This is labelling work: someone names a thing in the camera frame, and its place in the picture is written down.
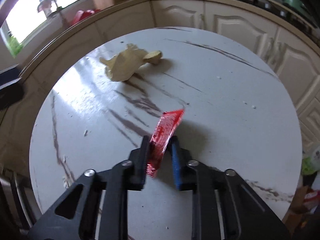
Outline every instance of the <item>red plastic wrapper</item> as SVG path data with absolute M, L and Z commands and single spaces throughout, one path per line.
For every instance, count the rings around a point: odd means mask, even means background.
M 172 112 L 164 112 L 160 118 L 150 140 L 151 153 L 147 162 L 147 174 L 152 178 L 157 175 L 165 149 L 173 132 L 180 124 L 183 114 L 184 110 L 179 109 Z

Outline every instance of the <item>red object on counter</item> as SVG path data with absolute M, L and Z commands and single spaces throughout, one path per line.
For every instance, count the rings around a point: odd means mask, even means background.
M 152 178 L 155 178 L 157 175 L 157 170 L 160 168 L 165 149 L 173 132 L 180 124 L 183 114 L 183 109 L 164 112 L 158 122 L 156 130 L 150 140 L 151 153 L 147 161 L 147 174 Z
M 75 25 L 78 22 L 88 18 L 89 16 L 91 16 L 91 15 L 93 15 L 93 14 L 99 12 L 99 11 L 101 11 L 101 10 L 87 10 L 85 12 L 84 11 L 77 11 L 75 17 L 72 20 L 71 25 Z

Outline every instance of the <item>window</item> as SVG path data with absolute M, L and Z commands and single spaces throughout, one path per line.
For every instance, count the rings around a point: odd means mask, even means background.
M 24 39 L 32 33 L 41 23 L 43 23 L 49 15 L 56 11 L 57 7 L 55 3 L 52 3 L 51 9 L 46 11 L 37 12 L 37 7 L 42 0 L 19 0 L 10 11 L 6 19 L 6 33 L 2 28 L 2 35 L 6 37 L 7 46 L 10 46 L 9 51 L 13 56 L 21 50 L 21 43 Z M 74 3 L 77 0 L 56 0 L 57 5 L 62 8 Z M 11 47 L 11 44 L 15 44 L 19 49 Z

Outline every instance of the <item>table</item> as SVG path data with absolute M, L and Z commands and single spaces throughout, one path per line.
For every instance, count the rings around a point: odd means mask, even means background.
M 127 82 L 111 82 L 99 57 L 110 59 L 127 43 L 161 50 L 164 57 L 157 66 L 143 65 Z M 143 135 L 153 133 L 161 112 L 180 108 L 185 108 L 176 130 L 181 147 L 207 165 L 236 170 L 283 218 L 302 152 L 287 91 L 257 55 L 237 42 L 173 27 L 109 41 L 55 84 L 30 144 L 30 176 L 42 212 L 64 192 L 63 177 L 110 169 L 140 145 Z M 129 235 L 189 239 L 191 196 L 174 189 L 171 158 L 165 155 L 157 179 L 147 178 L 142 192 L 129 192 Z

